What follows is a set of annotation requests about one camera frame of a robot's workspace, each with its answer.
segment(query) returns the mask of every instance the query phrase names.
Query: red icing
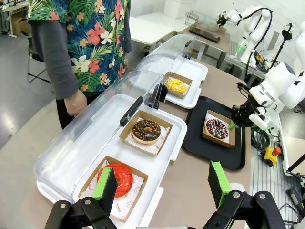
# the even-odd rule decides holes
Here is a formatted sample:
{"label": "red icing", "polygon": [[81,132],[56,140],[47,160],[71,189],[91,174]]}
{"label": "red icing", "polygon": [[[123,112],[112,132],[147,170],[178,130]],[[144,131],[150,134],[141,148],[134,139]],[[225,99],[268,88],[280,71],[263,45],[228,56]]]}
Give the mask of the red icing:
{"label": "red icing", "polygon": [[[118,180],[118,187],[116,189],[115,198],[125,196],[132,188],[132,173],[130,169],[123,164],[110,164],[104,168],[113,168],[114,175]],[[101,169],[97,175],[97,181],[99,182],[103,169]]]}

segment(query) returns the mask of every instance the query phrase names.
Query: chair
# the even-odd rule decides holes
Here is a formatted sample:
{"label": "chair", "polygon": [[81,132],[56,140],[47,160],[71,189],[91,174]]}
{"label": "chair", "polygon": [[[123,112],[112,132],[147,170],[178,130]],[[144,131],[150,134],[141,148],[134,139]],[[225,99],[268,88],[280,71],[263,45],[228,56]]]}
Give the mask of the chair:
{"label": "chair", "polygon": [[45,80],[45,79],[42,79],[42,78],[39,77],[42,73],[44,73],[46,71],[46,69],[44,69],[38,75],[33,75],[33,74],[29,73],[30,59],[31,58],[33,58],[34,60],[39,61],[39,62],[44,62],[44,61],[42,60],[42,58],[40,58],[40,56],[36,52],[36,49],[35,49],[34,44],[33,44],[32,36],[27,34],[24,31],[20,31],[20,36],[24,37],[24,38],[27,38],[29,40],[29,58],[28,58],[28,75],[27,75],[28,82],[31,83],[35,79],[40,79],[44,82],[51,83],[49,80]]}

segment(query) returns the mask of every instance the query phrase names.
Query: floral shirt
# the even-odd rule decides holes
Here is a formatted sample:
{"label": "floral shirt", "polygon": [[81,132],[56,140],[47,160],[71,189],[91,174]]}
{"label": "floral shirt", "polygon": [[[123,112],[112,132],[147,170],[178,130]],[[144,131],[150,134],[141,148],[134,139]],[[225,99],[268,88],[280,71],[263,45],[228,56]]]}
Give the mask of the floral shirt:
{"label": "floral shirt", "polygon": [[125,71],[124,18],[129,1],[30,0],[29,21],[66,24],[79,88],[103,92]]}

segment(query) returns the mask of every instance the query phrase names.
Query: donut hole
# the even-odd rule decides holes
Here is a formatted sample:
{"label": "donut hole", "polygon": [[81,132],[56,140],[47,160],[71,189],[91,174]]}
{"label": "donut hole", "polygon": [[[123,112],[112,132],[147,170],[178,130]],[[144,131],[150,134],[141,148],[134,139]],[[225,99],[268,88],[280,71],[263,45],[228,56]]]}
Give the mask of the donut hole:
{"label": "donut hole", "polygon": [[152,132],[153,130],[152,130],[150,127],[145,127],[145,128],[144,128],[144,131],[145,131],[145,132]]}

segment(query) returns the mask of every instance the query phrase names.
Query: red button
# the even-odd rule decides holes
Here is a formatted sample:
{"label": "red button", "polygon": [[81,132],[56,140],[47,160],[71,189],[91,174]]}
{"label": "red button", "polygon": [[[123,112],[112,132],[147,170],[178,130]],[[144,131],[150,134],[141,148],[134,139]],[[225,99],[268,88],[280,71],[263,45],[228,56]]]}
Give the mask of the red button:
{"label": "red button", "polygon": [[274,156],[277,156],[277,155],[279,155],[280,153],[281,153],[281,148],[280,148],[280,147],[275,148],[274,151],[272,152],[272,154],[273,154]]}

